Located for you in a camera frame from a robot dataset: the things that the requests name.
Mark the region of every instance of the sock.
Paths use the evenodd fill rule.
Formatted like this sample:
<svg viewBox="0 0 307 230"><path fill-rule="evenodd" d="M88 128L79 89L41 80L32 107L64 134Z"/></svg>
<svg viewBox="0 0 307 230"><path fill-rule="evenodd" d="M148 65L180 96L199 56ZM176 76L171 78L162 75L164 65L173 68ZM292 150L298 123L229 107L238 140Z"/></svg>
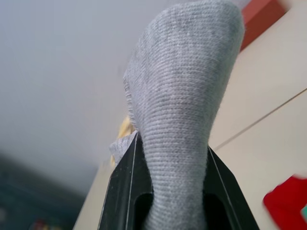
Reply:
<svg viewBox="0 0 307 230"><path fill-rule="evenodd" d="M141 35L124 74L153 184L146 230L205 229L209 133L244 33L228 1L175 5Z"/></svg>

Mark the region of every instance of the teal object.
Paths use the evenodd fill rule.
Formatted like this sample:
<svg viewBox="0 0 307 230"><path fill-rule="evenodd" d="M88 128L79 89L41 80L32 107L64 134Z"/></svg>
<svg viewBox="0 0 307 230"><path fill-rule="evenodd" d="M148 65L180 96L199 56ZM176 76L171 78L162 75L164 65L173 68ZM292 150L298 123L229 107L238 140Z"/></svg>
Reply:
<svg viewBox="0 0 307 230"><path fill-rule="evenodd" d="M305 205L305 207L303 207L303 209L301 210L301 213L302 213L303 218L307 222L307 204Z"/></svg>

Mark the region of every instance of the white wall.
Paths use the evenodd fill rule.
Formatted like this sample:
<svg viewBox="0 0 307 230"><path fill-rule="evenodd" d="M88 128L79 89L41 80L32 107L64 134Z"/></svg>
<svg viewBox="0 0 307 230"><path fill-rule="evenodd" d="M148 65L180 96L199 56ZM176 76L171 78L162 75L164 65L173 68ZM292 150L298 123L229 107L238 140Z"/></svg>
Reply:
<svg viewBox="0 0 307 230"><path fill-rule="evenodd" d="M86 194L126 113L129 53L174 2L0 1L1 158Z"/></svg>

